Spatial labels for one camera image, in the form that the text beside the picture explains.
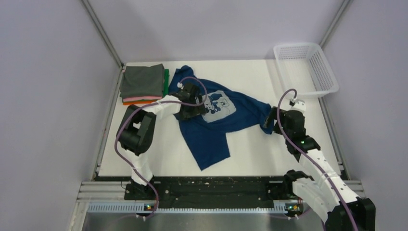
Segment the gray floor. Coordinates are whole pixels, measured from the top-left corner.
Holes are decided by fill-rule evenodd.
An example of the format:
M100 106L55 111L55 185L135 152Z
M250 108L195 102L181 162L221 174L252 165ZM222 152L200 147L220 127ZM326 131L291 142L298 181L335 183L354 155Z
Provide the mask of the gray floor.
M83 231L321 231L318 216L311 212L299 220L270 218L267 214L157 214L143 222L124 214L87 214Z

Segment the white table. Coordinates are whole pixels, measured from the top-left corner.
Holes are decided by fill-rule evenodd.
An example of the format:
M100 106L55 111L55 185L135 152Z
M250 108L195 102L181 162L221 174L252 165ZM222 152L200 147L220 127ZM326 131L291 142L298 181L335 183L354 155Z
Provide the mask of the white table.
M151 66L159 63L170 70L170 80L176 68L188 65L198 78L215 81L272 106L277 106L283 93L275 60L147 62L127 65ZM298 82L296 88L313 88L306 63L291 61L286 66L293 76L292 81ZM315 138L326 159L339 174L319 101L305 99L305 102L307 134ZM126 108L118 98L99 170L101 177L131 175L128 164L114 150L115 135ZM284 101L282 108L290 108L288 100ZM227 141L230 157L201 171L181 135L178 121L170 116L156 122L153 143L145 155L149 156L151 170L156 176L282 176L290 169L305 171L288 153L284 138L278 134L265 134L259 125L228 133Z

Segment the blue shirt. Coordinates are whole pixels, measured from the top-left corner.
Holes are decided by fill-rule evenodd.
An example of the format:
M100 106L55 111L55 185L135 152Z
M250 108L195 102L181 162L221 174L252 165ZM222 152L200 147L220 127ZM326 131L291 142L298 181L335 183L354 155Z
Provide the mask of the blue shirt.
M169 92L178 91L177 83L184 77L195 77L189 66L177 69L169 86ZM186 121L179 120L181 134L201 170L228 158L230 151L227 144L227 132L239 131L259 124L266 133L271 134L273 126L262 128L271 106L245 94L231 91L210 80L200 79L207 88L208 97L205 101L205 115L199 115ZM183 82L199 85L194 79Z

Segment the cartoon print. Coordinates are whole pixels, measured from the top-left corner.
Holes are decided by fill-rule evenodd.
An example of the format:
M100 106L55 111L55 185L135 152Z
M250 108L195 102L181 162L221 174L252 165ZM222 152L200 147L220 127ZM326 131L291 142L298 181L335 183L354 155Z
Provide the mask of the cartoon print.
M221 90L209 93L204 105L207 114L203 115L203 119L207 123L223 119L237 110L232 101Z

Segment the pink cloth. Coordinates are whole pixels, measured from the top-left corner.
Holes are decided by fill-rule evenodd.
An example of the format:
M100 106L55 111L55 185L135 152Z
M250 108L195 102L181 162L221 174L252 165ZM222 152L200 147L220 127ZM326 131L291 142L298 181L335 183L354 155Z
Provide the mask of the pink cloth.
M139 100L159 100L162 97L160 96L140 96L140 97L128 97L122 99L123 102L133 102L133 101L139 101Z

